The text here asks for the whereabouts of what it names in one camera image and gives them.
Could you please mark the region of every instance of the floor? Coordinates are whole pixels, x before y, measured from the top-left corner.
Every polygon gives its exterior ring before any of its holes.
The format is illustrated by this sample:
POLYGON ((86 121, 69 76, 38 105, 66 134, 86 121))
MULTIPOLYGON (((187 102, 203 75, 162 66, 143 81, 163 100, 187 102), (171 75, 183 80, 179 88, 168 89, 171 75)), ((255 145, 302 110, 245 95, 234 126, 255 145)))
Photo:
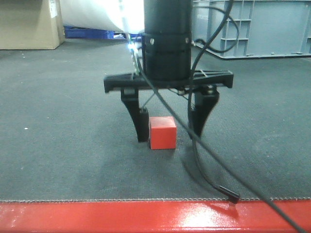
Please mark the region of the floor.
MULTIPOLYGON (((232 89, 219 88, 203 139, 265 195, 310 199, 311 59, 225 61, 206 53, 199 68, 235 73, 232 89)), ((181 126, 175 150, 137 142, 120 93, 103 88, 105 75, 132 70, 120 41, 0 50, 0 201, 224 199, 189 174, 196 167, 181 126)), ((161 93, 186 120, 186 102, 161 93)), ((141 103, 150 96, 142 91, 141 103)), ((151 116, 168 115, 156 98, 147 107, 151 116)), ((199 151, 211 179, 256 199, 199 151)))

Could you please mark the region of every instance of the cable end connector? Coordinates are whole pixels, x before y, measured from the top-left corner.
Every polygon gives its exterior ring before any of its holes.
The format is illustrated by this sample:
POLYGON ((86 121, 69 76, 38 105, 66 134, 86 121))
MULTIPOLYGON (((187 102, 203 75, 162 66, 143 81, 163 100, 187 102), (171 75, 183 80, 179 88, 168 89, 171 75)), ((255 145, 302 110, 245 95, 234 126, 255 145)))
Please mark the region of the cable end connector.
POLYGON ((240 195, 223 187, 223 186, 218 186, 218 191, 221 192, 222 194, 225 194, 228 197, 228 201, 237 204, 240 201, 240 195))

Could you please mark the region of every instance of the black cable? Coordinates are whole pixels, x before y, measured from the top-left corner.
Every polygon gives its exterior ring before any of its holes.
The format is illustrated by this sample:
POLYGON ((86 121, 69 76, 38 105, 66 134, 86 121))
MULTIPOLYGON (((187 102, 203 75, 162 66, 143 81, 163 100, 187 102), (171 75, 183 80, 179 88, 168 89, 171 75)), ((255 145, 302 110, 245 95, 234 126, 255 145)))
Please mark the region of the black cable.
POLYGON ((181 97, 184 98, 185 100, 188 100, 188 98, 186 98, 185 96, 179 95, 178 92, 175 92, 175 91, 173 91, 172 89, 169 89, 169 88, 168 88, 168 90, 169 90, 170 92, 175 93, 175 94, 178 95, 178 96, 181 96, 181 97))
MULTIPOLYGON (((193 63, 192 68, 191 68, 190 84, 189 84, 189 96, 188 96, 188 120, 189 120, 189 127, 190 127, 191 130, 193 130, 193 119, 192 119, 191 102, 192 102, 193 79, 194 79, 195 69, 196 69, 197 64, 199 63, 199 60, 201 59, 202 55, 204 54, 205 50, 207 49, 207 47, 217 37, 217 35, 220 33, 220 31, 222 30, 222 28, 226 24, 227 19, 230 17, 230 11, 232 9, 232 6, 233 6, 233 0, 230 0, 226 11, 224 11, 222 9, 219 9, 219 8, 216 8, 217 10, 219 10, 220 12, 222 12, 224 14, 224 17, 223 17, 220 25, 218 26, 218 28, 214 32, 214 34, 205 43, 204 47, 202 48, 202 50, 199 52, 199 54, 195 58, 194 63, 193 63)), ((204 180, 206 182, 208 182, 209 184, 211 184, 211 181, 208 179, 208 177, 206 175, 205 169, 203 167, 203 162, 201 161, 201 157, 200 157, 199 152, 197 150, 197 145, 196 145, 195 138, 192 138, 192 149, 193 149, 193 153, 194 153, 194 157, 195 157, 195 162, 196 162, 196 165, 197 165, 197 167, 199 169, 199 172, 201 173, 201 175, 204 178, 204 180)))
POLYGON ((209 39, 209 41, 205 44, 205 46, 202 48, 200 53, 197 55, 192 69, 191 69, 191 77, 190 77, 190 91, 189 91, 189 98, 188 98, 188 117, 189 117, 189 122, 190 122, 190 127, 182 121, 182 119, 175 113, 175 111, 167 104, 167 102, 163 99, 163 97, 159 94, 158 90, 156 87, 150 82, 150 80, 147 78, 145 73, 143 72, 143 69, 141 67, 141 63, 139 58, 137 57, 138 61, 138 68, 140 70, 140 73, 144 80, 147 82, 147 84, 151 87, 153 92, 156 94, 156 96, 159 98, 159 100, 162 102, 162 104, 166 107, 166 109, 170 112, 170 114, 176 119, 176 121, 181 124, 181 126, 187 130, 187 132, 192 136, 192 141, 193 144, 195 144, 196 148, 196 142, 198 142, 232 177, 234 177, 237 181, 239 181, 244 187, 249 189, 252 193, 254 193, 257 197, 262 199, 265 203, 267 203, 272 209, 274 209, 284 220, 286 220, 290 225, 292 225, 297 231, 301 233, 307 233, 304 229, 302 229, 300 226, 298 226, 291 218, 289 218, 273 201, 271 201, 270 198, 265 197, 259 190, 257 190, 255 187, 253 187, 251 184, 246 182, 243 177, 241 177, 239 174, 237 174, 234 170, 232 170, 230 167, 227 167, 226 162, 223 158, 218 156, 211 148, 209 148, 202 140, 201 138, 193 131, 193 121, 192 121, 192 116, 191 116, 191 97, 192 97, 192 91, 193 91, 193 78, 194 78, 194 73, 196 66, 201 59, 203 53, 205 52, 206 48, 211 44, 211 42, 216 38, 218 33, 221 31, 223 28, 226 20, 229 17, 229 13, 231 11, 233 5, 233 0, 230 0, 229 5, 227 7, 227 10, 225 12, 224 18, 213 34, 213 36, 209 39))
MULTIPOLYGON (((217 8, 217 7, 213 7, 213 6, 194 6, 194 8, 208 8, 208 9, 219 11, 225 15, 224 10, 217 8)), ((209 49, 213 52, 216 52, 216 53, 223 53, 223 52, 228 52, 229 50, 231 50, 233 47, 236 46, 236 44, 239 40, 239 36, 240 36, 240 29, 239 29, 237 23, 234 21, 234 19, 231 16, 228 16, 228 18, 233 22, 235 28, 237 29, 237 36, 236 36, 236 39, 234 40, 234 43, 229 48, 227 48, 225 50, 218 50, 218 49, 213 48, 210 45, 208 45, 207 49, 209 49)), ((203 39, 196 39, 194 42, 201 42, 203 45, 206 44, 206 42, 203 39)))
MULTIPOLYGON (((234 0, 230 0, 228 7, 224 13, 224 18, 222 20, 222 22, 220 23, 220 25, 218 26, 218 28, 216 29, 216 31, 214 32, 214 34, 212 35, 212 37, 206 42, 206 44, 203 46, 203 48, 201 49, 201 51, 199 52, 199 54, 197 55, 197 57, 194 60, 194 63, 192 65, 191 68, 191 76, 190 76, 190 87, 189 87, 189 97, 188 97, 188 119, 189 119, 189 125, 190 127, 188 127, 186 124, 182 124, 179 120, 176 120, 188 131, 188 133, 192 136, 192 145, 193 145, 193 150, 194 150, 194 154, 195 154, 195 158, 196 158, 196 163, 199 167, 199 169, 202 169, 202 163, 201 163, 201 159, 200 156, 198 154, 197 151, 197 146, 196 146, 196 142, 198 142, 232 177, 234 177, 238 182, 240 182, 244 187, 246 187, 248 190, 250 190, 252 193, 254 193, 257 197, 259 197, 261 200, 263 200, 266 204, 268 204, 274 211, 276 211, 284 220, 286 220, 292 227, 294 227, 298 232, 300 233, 306 233, 306 231, 301 228, 297 223, 295 223, 289 216, 287 216, 273 201, 271 201, 269 198, 265 197, 259 190, 257 190, 255 187, 253 187, 252 185, 248 184, 248 182, 244 181, 243 177, 240 177, 238 174, 235 173, 235 171, 231 170, 231 168, 226 166, 226 162, 219 157, 214 151, 211 150, 211 148, 209 148, 202 140, 200 137, 198 137, 196 135, 196 133, 194 133, 193 131, 193 119, 192 119, 192 113, 191 113, 191 100, 192 100, 192 93, 193 93, 193 79, 194 79, 194 73, 195 73, 195 69, 202 57, 202 55, 204 54, 205 50, 210 46, 210 44, 212 43, 212 41, 217 37, 217 35, 220 33, 220 31, 222 30, 222 28, 225 25, 225 22, 227 21, 227 19, 229 18, 229 14, 231 12, 232 6, 233 6, 233 2, 234 0)), ((204 171, 201 170, 201 174, 203 175, 203 177, 206 177, 206 174, 204 171)))
POLYGON ((170 114, 176 119, 176 121, 192 136, 192 139, 197 141, 232 177, 234 177, 238 182, 240 182, 244 187, 249 189, 252 193, 254 193, 257 197, 262 199, 265 203, 267 203, 272 209, 274 209, 284 220, 286 220, 290 225, 292 225, 298 232, 300 233, 307 233, 303 228, 298 226, 291 218, 289 218, 273 201, 271 201, 269 198, 266 198, 259 190, 257 190, 255 187, 250 185, 248 182, 244 181, 244 178, 235 173, 234 170, 232 170, 230 167, 227 167, 226 162, 224 159, 219 157, 211 148, 209 148, 202 140, 201 138, 191 129, 188 127, 188 125, 183 122, 183 120, 175 113, 175 111, 167 104, 167 102, 163 99, 163 97, 159 94, 156 87, 150 82, 150 80, 147 78, 145 73, 143 72, 143 69, 141 67, 140 60, 138 59, 138 67, 140 70, 140 73, 146 83, 150 86, 150 88, 153 90, 155 95, 159 98, 161 103, 166 107, 166 109, 170 112, 170 114))

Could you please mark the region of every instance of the cardboard box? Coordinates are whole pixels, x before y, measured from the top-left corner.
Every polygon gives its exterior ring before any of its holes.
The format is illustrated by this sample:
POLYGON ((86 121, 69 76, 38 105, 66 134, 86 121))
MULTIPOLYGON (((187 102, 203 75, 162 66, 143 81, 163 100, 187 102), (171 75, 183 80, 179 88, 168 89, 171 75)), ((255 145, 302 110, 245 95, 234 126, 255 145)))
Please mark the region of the cardboard box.
POLYGON ((0 0, 0 50, 53 50, 64 40, 59 0, 0 0))

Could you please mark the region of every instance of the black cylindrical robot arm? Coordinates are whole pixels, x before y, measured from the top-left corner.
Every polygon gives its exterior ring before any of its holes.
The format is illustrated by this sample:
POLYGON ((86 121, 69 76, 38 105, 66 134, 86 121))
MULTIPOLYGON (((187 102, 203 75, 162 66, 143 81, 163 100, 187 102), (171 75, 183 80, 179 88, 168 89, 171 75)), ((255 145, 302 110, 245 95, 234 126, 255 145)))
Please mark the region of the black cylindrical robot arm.
POLYGON ((144 72, 150 80, 190 77, 192 0, 144 0, 144 72))

